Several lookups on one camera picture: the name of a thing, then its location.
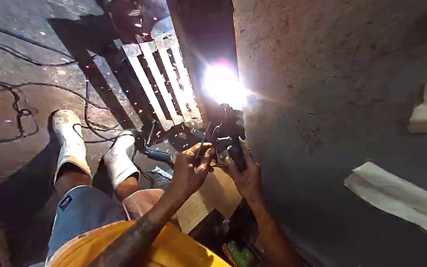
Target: green object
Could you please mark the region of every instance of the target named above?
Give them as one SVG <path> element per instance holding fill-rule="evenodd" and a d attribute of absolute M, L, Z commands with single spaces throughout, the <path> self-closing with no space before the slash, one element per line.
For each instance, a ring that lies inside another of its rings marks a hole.
<path fill-rule="evenodd" d="M 240 252 L 237 248 L 235 241 L 230 241 L 227 244 L 227 248 L 232 254 L 232 258 L 238 264 L 239 267 L 248 267 L 253 261 L 253 254 L 246 247 Z"/>

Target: white paper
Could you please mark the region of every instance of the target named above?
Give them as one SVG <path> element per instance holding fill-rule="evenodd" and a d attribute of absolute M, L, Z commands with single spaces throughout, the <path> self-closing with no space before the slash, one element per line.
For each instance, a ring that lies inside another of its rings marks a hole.
<path fill-rule="evenodd" d="M 372 162 L 353 170 L 345 186 L 373 206 L 427 230 L 427 191 Z"/>

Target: electrical cable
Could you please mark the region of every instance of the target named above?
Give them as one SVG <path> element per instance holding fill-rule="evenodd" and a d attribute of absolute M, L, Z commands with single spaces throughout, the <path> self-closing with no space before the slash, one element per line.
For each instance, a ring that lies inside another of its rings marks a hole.
<path fill-rule="evenodd" d="M 1 50 L 12 54 L 16 58 L 25 60 L 25 61 L 27 61 L 29 63 L 35 64 L 35 65 L 38 65 L 38 66 L 42 66 L 42 67 L 60 67 L 60 66 L 66 66 L 66 65 L 70 65 L 70 64 L 74 64 L 74 63 L 78 62 L 78 60 L 76 60 L 75 58 L 73 58 L 71 55 L 69 55 L 67 53 L 64 53 L 62 51 L 59 51 L 59 50 L 57 50 L 55 48 L 52 48 L 52 47 L 46 46 L 44 44 L 41 44 L 41 43 L 39 43 L 39 42 L 37 42 L 35 40 L 26 38 L 24 36 L 21 36 L 19 34 L 13 33 L 13 32 L 10 32 L 10 31 L 5 30 L 3 28 L 0 28 L 0 32 L 4 33 L 4 34 L 7 34 L 7 35 L 10 35 L 12 37 L 15 37 L 17 39 L 26 41 L 26 42 L 31 43 L 33 45 L 37 45 L 39 47 L 48 49 L 50 51 L 59 53 L 61 55 L 64 55 L 64 56 L 66 56 L 68 58 L 73 59 L 73 61 L 62 63 L 62 64 L 43 64 L 43 63 L 40 63 L 40 62 L 38 62 L 36 60 L 33 60 L 32 58 L 24 55 L 23 53 L 15 50 L 15 49 L 13 49 L 12 47 L 10 47 L 10 46 L 8 46 L 6 44 L 0 43 L 0 49 Z M 102 131 L 102 132 L 113 131 L 113 130 L 122 131 L 120 129 L 116 129 L 119 126 L 119 124 L 116 124 L 113 127 L 108 127 L 108 126 L 98 124 L 98 123 L 93 122 L 93 121 L 91 121 L 91 120 L 88 119 L 87 112 L 88 112 L 88 105 L 89 104 L 92 105 L 92 106 L 95 106 L 97 108 L 100 108 L 100 109 L 110 110 L 110 108 L 108 108 L 108 107 L 100 106 L 100 105 L 98 105 L 98 104 L 96 104 L 96 103 L 94 103 L 94 102 L 92 102 L 92 101 L 89 100 L 88 82 L 86 82 L 86 94 L 85 94 L 85 96 L 83 96 L 82 94 L 80 94 L 80 93 L 78 93 L 78 92 L 76 92 L 76 91 L 74 91 L 72 89 L 69 89 L 69 88 L 66 88 L 66 87 L 63 87 L 63 86 L 59 86 L 59 85 L 56 85 L 56 84 L 28 82 L 28 83 L 23 83 L 23 84 L 12 85 L 12 84 L 0 81 L 0 87 L 1 87 L 0 93 L 4 92 L 4 91 L 9 91 L 11 93 L 11 95 L 13 96 L 13 98 L 14 98 L 13 109 L 17 113 L 17 115 L 16 115 L 16 123 L 17 123 L 18 131 L 19 131 L 19 135 L 17 135 L 17 136 L 10 137 L 10 138 L 0 138 L 0 143 L 12 142 L 12 141 L 15 141 L 15 140 L 18 140 L 18 139 L 29 137 L 29 136 L 34 135 L 35 133 L 37 133 L 39 131 L 39 126 L 37 125 L 37 121 L 36 121 L 34 115 L 32 114 L 32 112 L 29 109 L 21 109 L 19 107 L 19 100 L 21 98 L 17 94 L 16 91 L 18 91 L 21 94 L 23 94 L 23 92 L 21 91 L 20 88 L 23 87 L 23 86 L 28 86 L 28 85 L 47 86 L 47 87 L 59 88 L 59 89 L 68 91 L 68 92 L 70 92 L 72 94 L 75 94 L 76 96 L 78 96 L 78 97 L 82 98 L 83 100 L 85 100 L 84 118 L 85 118 L 85 122 L 86 122 L 87 126 L 81 125 L 81 127 L 86 128 L 86 129 L 90 129 L 95 135 L 97 135 L 98 137 L 102 138 L 102 140 L 99 140 L 99 141 L 87 141 L 86 143 L 100 143 L 100 142 L 107 142 L 107 141 L 114 142 L 116 140 L 116 137 L 114 137 L 114 138 L 104 137 L 103 135 L 99 134 L 97 131 Z M 24 116 L 31 116 L 32 117 L 32 120 L 33 120 L 33 123 L 34 123 L 36 129 L 33 132 L 31 132 L 31 133 L 25 133 L 24 127 L 22 125 L 22 117 L 24 117 Z"/>
<path fill-rule="evenodd" d="M 17 34 L 17 33 L 10 32 L 10 31 L 8 31 L 8 30 L 6 30 L 6 29 L 3 29 L 3 28 L 0 28 L 0 32 L 1 32 L 1 33 L 4 33 L 4 34 L 7 34 L 7 35 L 9 35 L 9 36 L 13 36 L 13 37 L 14 37 L 14 38 L 16 38 L 16 39 L 23 40 L 23 41 L 26 41 L 26 42 L 31 43 L 31 44 L 33 44 L 33 45 L 37 45 L 37 46 L 42 47 L 42 48 L 45 48 L 45 49 L 47 49 L 47 50 L 50 50 L 50 51 L 53 51 L 53 52 L 56 52 L 56 53 L 62 54 L 62 55 L 64 55 L 64 56 L 68 57 L 68 58 L 71 58 L 71 59 L 75 60 L 75 58 L 74 58 L 74 57 L 72 57 L 71 55 L 69 55 L 69 54 L 67 54 L 67 53 L 65 53 L 65 52 L 59 51 L 59 50 L 57 50 L 57 49 L 55 49 L 55 48 L 52 48 L 52 47 L 50 47 L 50 46 L 46 46 L 46 45 L 44 45 L 44 44 L 42 44 L 42 43 L 39 43 L 38 41 L 35 41 L 35 40 L 32 40 L 32 39 L 29 39 L 29 38 L 27 38 L 27 37 L 25 37 L 25 36 L 22 36 L 22 35 L 19 35 L 19 34 Z"/>
<path fill-rule="evenodd" d="M 13 49 L 12 47 L 10 47 L 8 45 L 0 43 L 0 49 L 3 50 L 3 51 L 5 51 L 5 52 L 10 53 L 11 55 L 15 56 L 16 58 L 20 58 L 22 60 L 25 60 L 25 61 L 27 61 L 29 63 L 32 63 L 34 65 L 38 65 L 38 66 L 41 66 L 41 67 L 63 67 L 63 66 L 71 65 L 71 64 L 74 64 L 74 63 L 78 62 L 78 60 L 72 60 L 72 61 L 65 62 L 65 63 L 60 63 L 60 64 L 44 64 L 44 63 L 40 63 L 38 61 L 33 60 L 32 58 L 30 58 L 30 57 L 22 54 L 21 52 Z"/>
<path fill-rule="evenodd" d="M 94 107 L 100 108 L 100 109 L 110 110 L 110 108 L 108 108 L 106 106 L 100 106 L 97 103 L 90 101 L 90 99 L 88 98 L 88 82 L 87 82 L 87 87 L 86 87 L 87 88 L 86 96 L 83 96 L 82 94 L 75 92 L 74 90 L 72 90 L 70 88 L 66 88 L 63 86 L 55 85 L 55 84 L 28 82 L 28 83 L 23 83 L 23 84 L 12 85 L 12 84 L 0 81 L 0 87 L 1 87 L 0 93 L 4 92 L 4 91 L 9 91 L 14 98 L 14 102 L 12 104 L 12 107 L 15 110 L 15 112 L 17 113 L 16 123 L 17 123 L 18 131 L 19 131 L 19 135 L 17 135 L 17 136 L 9 137 L 9 138 L 0 138 L 0 143 L 12 142 L 12 141 L 15 141 L 18 139 L 29 137 L 31 135 L 36 134 L 39 131 L 39 126 L 37 124 L 36 118 L 34 117 L 33 113 L 29 109 L 20 108 L 20 106 L 19 106 L 19 101 L 21 98 L 16 91 L 21 92 L 21 87 L 29 86 L 29 85 L 60 88 L 62 90 L 65 90 L 65 91 L 68 91 L 72 94 L 75 94 L 76 96 L 85 100 L 84 118 L 85 118 L 85 121 L 87 123 L 87 126 L 83 126 L 83 125 L 81 125 L 81 126 L 83 128 L 90 129 L 94 134 L 96 134 L 98 137 L 101 137 L 103 139 L 103 140 L 99 140 L 99 141 L 86 141 L 86 143 L 101 143 L 101 142 L 107 142 L 107 141 L 114 142 L 116 140 L 116 137 L 113 137 L 113 138 L 104 137 L 103 135 L 99 134 L 97 131 L 104 131 L 104 132 L 107 132 L 107 131 L 124 131 L 122 129 L 116 129 L 116 127 L 118 127 L 119 124 L 116 124 L 113 127 L 108 127 L 105 125 L 101 125 L 101 124 L 92 122 L 90 119 L 88 119 L 87 111 L 88 111 L 88 105 L 89 104 L 94 106 Z M 31 133 L 25 133 L 24 126 L 22 124 L 22 117 L 25 117 L 25 116 L 31 116 L 32 121 L 36 127 L 36 129 Z"/>

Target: denim shorts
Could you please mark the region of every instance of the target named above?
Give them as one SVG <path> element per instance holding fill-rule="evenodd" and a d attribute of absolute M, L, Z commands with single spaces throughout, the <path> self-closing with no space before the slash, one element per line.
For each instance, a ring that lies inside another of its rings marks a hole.
<path fill-rule="evenodd" d="M 118 221 L 128 220 L 123 205 L 91 186 L 78 186 L 62 198 L 49 240 L 47 261 L 66 242 L 80 234 Z"/>

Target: foot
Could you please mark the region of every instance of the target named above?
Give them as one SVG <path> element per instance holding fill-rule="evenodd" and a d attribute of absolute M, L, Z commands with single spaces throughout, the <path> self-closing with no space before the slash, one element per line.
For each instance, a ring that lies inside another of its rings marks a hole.
<path fill-rule="evenodd" d="M 103 157 L 114 188 L 130 176 L 139 177 L 139 170 L 132 161 L 134 141 L 135 137 L 130 131 L 122 131 Z"/>
<path fill-rule="evenodd" d="M 80 118 L 72 110 L 62 109 L 54 114 L 54 131 L 57 138 L 62 143 L 59 158 L 57 161 L 57 171 L 54 178 L 56 182 L 60 168 L 66 163 L 72 163 L 88 174 L 92 178 L 90 167 L 86 160 L 86 148 L 82 137 L 82 125 Z"/>

